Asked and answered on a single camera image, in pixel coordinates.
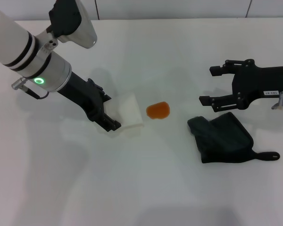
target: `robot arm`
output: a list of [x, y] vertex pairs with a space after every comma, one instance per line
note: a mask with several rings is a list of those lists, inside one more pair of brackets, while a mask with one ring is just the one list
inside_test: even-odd
[[272, 109], [283, 109], [283, 67], [260, 68], [253, 59], [245, 61], [226, 60], [225, 64], [210, 68], [212, 76], [235, 74], [233, 94], [223, 97], [200, 96], [203, 106], [212, 106], [214, 112], [247, 109], [259, 98], [279, 98]]
[[0, 11], [0, 63], [22, 77], [12, 84], [36, 99], [39, 97], [25, 86], [30, 80], [48, 92], [58, 92], [79, 105], [89, 120], [106, 131], [121, 124], [104, 112], [103, 103], [111, 99], [91, 79], [84, 81], [69, 62], [55, 53], [58, 40], [73, 41], [91, 48], [97, 41], [88, 14], [79, 0], [58, 0], [49, 12], [51, 26], [37, 36], [30, 34]]

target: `table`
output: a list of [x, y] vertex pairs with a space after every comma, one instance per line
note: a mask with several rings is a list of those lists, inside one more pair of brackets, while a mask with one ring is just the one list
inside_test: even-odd
[[[20, 21], [37, 35], [48, 21]], [[260, 99], [232, 112], [275, 162], [202, 164], [187, 121], [214, 113], [201, 95], [227, 95], [232, 75], [210, 66], [283, 65], [283, 18], [94, 21], [97, 44], [56, 52], [111, 97], [133, 92], [144, 127], [106, 133], [59, 93], [34, 100], [0, 65], [0, 226], [283, 226], [283, 111]], [[44, 90], [30, 86], [40, 95]], [[151, 120], [146, 107], [171, 113]]]

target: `white wall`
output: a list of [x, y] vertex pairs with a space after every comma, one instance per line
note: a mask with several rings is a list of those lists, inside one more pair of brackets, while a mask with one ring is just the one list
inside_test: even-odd
[[[49, 20], [48, 12], [56, 0], [0, 0], [0, 10], [14, 20]], [[94, 0], [81, 0], [89, 17], [97, 20]]]
[[248, 17], [283, 17], [283, 0], [253, 0]]
[[97, 0], [100, 19], [245, 17], [250, 0]]

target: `white table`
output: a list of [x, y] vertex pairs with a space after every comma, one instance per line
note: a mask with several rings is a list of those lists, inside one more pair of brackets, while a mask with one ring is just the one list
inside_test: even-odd
[[[37, 35], [47, 21], [19, 22]], [[275, 162], [202, 164], [187, 121], [201, 95], [227, 95], [232, 75], [213, 78], [227, 59], [283, 65], [283, 18], [94, 21], [98, 43], [56, 52], [105, 92], [135, 93], [144, 128], [104, 133], [59, 93], [34, 100], [10, 87], [0, 64], [0, 226], [283, 226], [283, 111], [276, 99], [232, 112]], [[31, 87], [43, 94], [35, 85]], [[151, 120], [146, 107], [171, 114]]]

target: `white sponge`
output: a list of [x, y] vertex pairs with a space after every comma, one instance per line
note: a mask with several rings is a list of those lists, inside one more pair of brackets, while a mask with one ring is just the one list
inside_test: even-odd
[[126, 93], [104, 103], [105, 113], [122, 124], [118, 130], [142, 126], [142, 115], [134, 93]]

